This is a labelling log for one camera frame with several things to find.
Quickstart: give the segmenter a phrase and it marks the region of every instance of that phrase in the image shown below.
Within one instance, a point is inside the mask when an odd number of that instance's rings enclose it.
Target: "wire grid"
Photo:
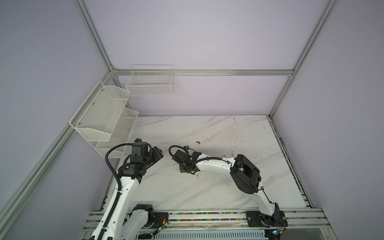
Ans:
[[[74,128],[87,141],[109,141],[128,96],[125,89],[103,86]]]
[[[124,108],[116,123],[110,140],[108,142],[98,142],[95,146],[95,150],[102,157],[105,157],[112,147],[129,142],[138,115],[138,112],[129,108]],[[127,146],[118,147],[109,154],[109,158],[121,158],[126,149]]]
[[[126,88],[132,97],[172,96],[174,86],[173,70],[132,70]]]

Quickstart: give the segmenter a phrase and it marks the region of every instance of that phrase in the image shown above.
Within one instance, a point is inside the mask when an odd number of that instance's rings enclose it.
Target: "white mesh basket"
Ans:
[[[81,108],[70,120],[70,125],[102,156],[114,146],[129,142],[138,112],[126,108],[129,91],[116,87],[104,86],[101,82],[96,87],[100,90],[79,118]],[[127,146],[112,151],[110,158],[123,156]]]
[[[131,70],[126,88],[132,97],[172,96],[172,65],[131,65]]]

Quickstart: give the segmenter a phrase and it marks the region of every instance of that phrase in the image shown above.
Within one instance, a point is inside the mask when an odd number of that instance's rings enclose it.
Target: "wire basket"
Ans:
[[[70,120],[70,125],[102,156],[114,146],[129,142],[138,112],[126,108],[129,91],[116,87],[104,86],[99,82],[95,87],[100,90],[88,102],[84,113],[82,107]],[[112,151],[110,158],[123,156],[127,146]]]
[[[172,96],[173,65],[131,65],[126,84],[132,97]]]

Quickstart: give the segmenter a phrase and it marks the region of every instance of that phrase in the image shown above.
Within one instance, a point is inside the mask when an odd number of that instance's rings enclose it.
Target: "marble surface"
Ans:
[[[260,169],[272,202],[282,208],[306,206],[264,115],[138,117],[131,142],[136,138],[162,149],[164,157],[147,170],[129,209],[138,203],[152,204],[156,210],[257,207],[251,195],[241,192],[229,175],[180,173],[168,153],[171,145],[190,146],[217,157],[243,154]]]

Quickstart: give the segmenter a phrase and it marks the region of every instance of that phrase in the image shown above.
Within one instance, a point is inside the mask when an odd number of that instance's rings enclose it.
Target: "aluminum frame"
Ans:
[[[98,52],[100,53],[100,56],[104,62],[104,65],[108,69],[107,73],[104,75],[101,81],[103,82],[103,84],[105,84],[108,81],[112,80],[116,86],[121,87],[120,82],[118,81],[118,76],[130,75],[131,70],[119,70],[113,67],[108,57],[108,54],[105,50],[105,47],[101,41],[100,35],[97,32],[96,26],[92,20],[92,17],[89,13],[89,10],[86,6],[85,1],[74,0],[74,2],[80,12],[80,15],[85,23],[85,26],[87,27],[92,37],[92,40],[94,41],[97,47]],[[300,190],[302,190],[305,193],[311,207],[313,207],[312,202],[308,198],[306,190],[302,185],[300,177],[296,171],[296,168],[293,165],[293,162],[291,161],[291,158],[288,152],[286,151],[285,145],[281,140],[280,134],[277,131],[277,128],[273,122],[272,117],[276,114],[278,107],[280,106],[289,88],[294,82],[297,74],[299,73],[299,70],[304,64],[307,56],[309,55],[309,52],[313,48],[313,45],[318,39],[319,34],[324,28],[325,23],[327,22],[335,6],[337,5],[337,2],[338,0],[328,0],[319,20],[317,21],[307,43],[304,46],[304,49],[302,50],[298,60],[296,61],[296,64],[293,70],[242,70],[242,69],[240,70],[174,70],[175,76],[288,76],[288,79],[283,89],[281,90],[279,97],[277,98],[275,104],[271,109],[271,112],[269,113],[269,117],[270,117],[269,121],[270,121],[272,130],[276,135],[276,139],[279,142],[279,145],[283,150],[284,155],[286,156],[286,159],[287,159],[288,165],[291,168],[292,174],[294,175],[295,179],[299,182],[298,187]],[[94,89],[91,92],[88,98],[81,105],[82,109],[85,110],[86,106],[89,104],[89,101],[92,100],[92,96],[98,90],[99,89]],[[40,162],[37,164],[37,166],[29,175],[27,180],[23,183],[23,185],[18,190],[18,192],[14,195],[14,197],[12,198],[10,203],[6,206],[4,211],[0,214],[0,240],[4,239],[7,233],[10,231],[10,229],[16,222],[17,218],[20,216],[20,214],[26,207],[27,203],[31,199],[33,193],[35,192],[39,184],[44,180],[44,178],[46,177],[46,175],[48,174],[52,166],[55,164],[62,149],[65,147],[66,143],[68,142],[68,140],[70,139],[73,133],[74,133],[74,129],[68,124],[63,129],[63,131],[58,136],[58,138],[55,140],[55,142],[52,144],[52,146],[49,148],[49,150],[46,152],[46,154],[43,156],[43,158],[40,160]],[[323,235],[326,236],[326,238],[337,240],[336,235],[334,234],[330,226],[329,228],[325,228],[325,229],[326,230],[322,230],[322,232],[323,232]]]

